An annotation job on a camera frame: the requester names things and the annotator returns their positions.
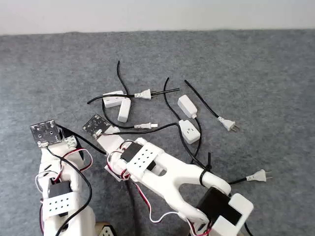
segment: black cable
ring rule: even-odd
[[[197,125],[198,125],[198,129],[199,129],[199,133],[200,133],[200,138],[199,138],[199,142],[198,142],[198,146],[197,146],[197,149],[196,149],[196,152],[194,154],[194,156],[196,157],[199,153],[199,150],[200,150],[200,147],[201,147],[201,143],[202,143],[202,129],[201,129],[201,125],[200,125],[200,122],[197,118],[194,119],[196,122],[197,122]]]
[[[43,226],[42,226],[42,209],[43,209],[43,204],[40,205],[40,208],[39,208],[39,226],[40,226],[41,233],[44,235]]]
[[[248,225],[247,225],[246,222],[245,222],[244,226],[245,226],[245,229],[246,229],[247,233],[248,233],[250,236],[254,236],[254,235],[251,233],[251,231],[249,230]]]
[[[165,81],[165,83],[164,83],[163,91],[166,90],[166,86],[167,86],[168,80],[169,80],[169,77],[167,77],[167,79],[166,79],[166,81]],[[167,98],[166,98],[166,94],[163,94],[163,96],[164,96],[164,101],[165,101],[166,105],[168,106],[168,108],[171,110],[171,112],[176,116],[176,118],[177,118],[178,120],[181,120],[181,118],[179,117],[179,115],[174,111],[174,109],[173,109],[173,108],[171,107],[171,105],[168,103]],[[200,122],[199,122],[199,120],[198,120],[197,118],[196,118],[195,120],[196,120],[196,122],[197,122],[197,124],[198,124],[199,133],[200,133],[200,139],[199,139],[198,147],[197,147],[197,149],[196,149],[196,152],[195,152],[195,154],[194,154],[194,157],[196,157],[196,156],[198,155],[198,152],[199,152],[200,147],[201,147],[201,139],[202,139],[202,138],[201,138],[201,136],[202,136],[202,130],[201,130]]]
[[[104,155],[107,155],[107,152],[99,149],[97,146],[95,146],[94,144],[92,144],[90,141],[88,141],[87,139],[83,138],[81,135],[78,135],[77,133],[73,132],[72,130],[69,130],[59,124],[56,124],[56,126],[58,126],[59,128],[63,129],[63,130],[66,130],[67,132],[69,132],[70,134],[78,137],[79,139],[81,139],[82,141],[84,141],[85,143],[87,143],[88,145],[90,145],[91,147],[93,147],[96,151],[104,154]]]
[[[246,178],[241,178],[241,179],[229,182],[228,184],[232,185],[232,184],[236,184],[236,183],[240,183],[240,182],[244,182],[244,181],[247,181],[247,179]]]
[[[105,95],[100,95],[100,96],[97,96],[95,98],[92,98],[90,101],[87,102],[87,104],[90,104],[91,102],[94,102],[95,100],[98,100],[98,99],[101,99],[101,98],[104,98],[104,97],[134,97],[134,95],[132,94],[105,94]]]
[[[117,132],[117,133],[113,133],[113,134],[118,134],[118,135],[121,135],[121,134],[149,134],[149,133],[153,133],[153,132],[157,132],[159,130],[162,130],[162,129],[165,129],[167,127],[170,127],[170,126],[177,126],[178,128],[178,133],[179,133],[179,136],[181,138],[181,141],[182,141],[182,144],[185,148],[185,150],[188,152],[188,154],[190,155],[190,157],[203,169],[206,169],[206,166],[204,166],[197,158],[194,157],[194,155],[191,153],[190,149],[187,147],[186,143],[185,143],[185,140],[183,138],[183,135],[182,135],[182,130],[181,130],[181,127],[179,126],[178,123],[170,123],[170,124],[167,124],[167,125],[164,125],[164,126],[161,126],[159,128],[156,128],[156,129],[153,129],[153,130],[149,130],[149,131],[140,131],[140,132]]]
[[[166,81],[165,81],[163,91],[166,90],[166,86],[167,86],[168,80],[169,80],[169,77],[167,77],[167,79],[166,79]],[[177,118],[178,120],[181,120],[181,118],[179,117],[179,115],[178,115],[178,114],[174,111],[174,109],[169,105],[165,93],[163,94],[163,96],[164,96],[164,101],[165,101],[166,105],[168,106],[168,108],[171,110],[171,112],[174,114],[174,116],[176,116],[176,118]]]
[[[215,113],[214,110],[211,109],[211,107],[201,97],[201,95],[197,92],[197,90],[187,80],[184,80],[184,81],[191,88],[191,90],[199,97],[200,101],[206,106],[206,108],[211,112],[211,114],[213,114],[216,118],[218,118],[219,115],[217,113]]]
[[[117,70],[118,79],[119,79],[120,82],[122,83],[122,85],[123,85],[123,87],[124,87],[124,89],[125,89],[125,91],[126,91],[126,94],[129,95],[129,90],[128,90],[127,86],[125,85],[125,83],[123,82],[122,77],[121,77],[121,75],[120,75],[120,60],[119,60],[118,63],[117,63],[117,68],[116,68],[116,70]]]
[[[48,147],[46,147],[46,149],[50,152],[50,154],[52,154],[53,156],[59,158],[61,161],[67,163],[69,166],[71,166],[81,177],[82,179],[85,181],[85,183],[87,184],[88,188],[89,188],[89,198],[87,199],[87,201],[84,203],[84,205],[79,208],[75,213],[73,213],[72,215],[70,215],[65,221],[64,223],[60,226],[60,228],[58,229],[56,236],[59,236],[59,234],[61,233],[61,231],[63,230],[63,228],[68,224],[68,222],[73,219],[77,214],[79,214],[81,211],[83,211],[90,203],[91,199],[92,199],[92,187],[90,182],[88,181],[88,179],[84,176],[84,174],[82,174],[82,172],[76,168],[70,161],[68,161],[67,159],[55,155],[53,154]]]
[[[121,126],[121,125],[119,125],[119,124],[114,123],[114,122],[108,117],[108,115],[106,114],[105,103],[104,103],[103,100],[102,100],[102,110],[103,110],[103,114],[104,114],[105,118],[107,119],[107,121],[108,121],[109,123],[111,123],[111,125],[116,126],[116,127],[118,127],[118,128],[121,128],[121,129],[133,129],[133,128],[134,128],[134,126]]]
[[[135,205],[134,196],[132,194],[129,181],[128,180],[125,181],[125,184],[126,184],[127,192],[129,194],[130,203],[132,205],[132,214],[133,214],[133,223],[134,223],[134,235],[135,236],[140,236],[141,235],[141,231],[140,231],[139,216],[138,216],[138,211],[137,211],[137,208],[136,208],[136,205]]]

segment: white wall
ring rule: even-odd
[[[315,0],[0,0],[0,34],[315,28]]]

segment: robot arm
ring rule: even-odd
[[[51,153],[62,157],[74,151],[77,142],[73,136],[62,139],[53,120],[32,125],[31,131],[42,152],[35,182],[43,197],[43,232],[45,236],[56,236],[65,220],[82,207],[82,178],[70,165]],[[79,152],[67,156],[67,160],[76,168],[83,168]],[[89,206],[84,208],[59,235],[96,236],[93,210]]]
[[[98,123],[106,123],[100,116],[95,117],[98,117]],[[88,132],[110,153],[105,169],[116,180],[131,178],[164,198],[179,217],[189,223],[192,235],[205,235],[203,233],[210,222],[211,236],[237,235],[253,205],[240,194],[235,194],[230,199],[228,195],[231,187],[226,181],[206,172],[202,183],[211,191],[205,202],[216,202],[219,207],[210,204],[193,207],[182,198],[179,187],[184,183],[200,184],[202,168],[186,164],[142,138],[124,141],[119,135],[106,135],[119,130],[104,125],[100,129],[100,125],[94,125],[93,119],[84,127],[89,126]]]

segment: gray carpet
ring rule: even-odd
[[[185,118],[177,106],[179,96],[187,94],[198,106],[204,133],[199,158],[205,162],[211,151],[217,175],[235,180],[261,168],[273,171],[267,183],[244,182],[232,188],[254,204],[248,225],[255,236],[314,234],[315,31],[255,30],[1,36],[0,235],[40,235],[41,195],[33,178],[41,153],[29,125],[54,118],[92,140],[82,125],[94,113],[101,114],[101,103],[86,102],[122,89],[116,76],[119,59],[130,91],[162,90],[169,76],[168,87],[181,88],[168,95],[180,116]],[[219,115],[237,121],[241,131],[228,133],[184,79]],[[116,120],[118,108],[108,112]],[[132,103],[129,124],[150,121],[176,121],[162,96]],[[176,128],[142,137],[189,162]],[[91,207],[97,220],[110,221],[119,236],[133,235],[125,185],[104,171],[104,156],[89,150],[95,164],[86,175],[93,186]],[[160,197],[143,190],[153,205],[153,218],[170,210]],[[181,192],[196,204],[205,189],[185,185]],[[147,207],[135,189],[133,193],[141,235],[188,231],[176,216],[150,223]]]

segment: perforated bracket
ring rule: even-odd
[[[78,144],[74,136],[70,136],[64,139],[69,148],[75,148]]]
[[[62,194],[53,198],[44,199],[43,219],[59,215],[71,210],[79,209],[80,196],[76,192]]]
[[[137,178],[142,178],[145,170],[154,159],[164,151],[157,146],[146,143],[127,163],[128,171]]]

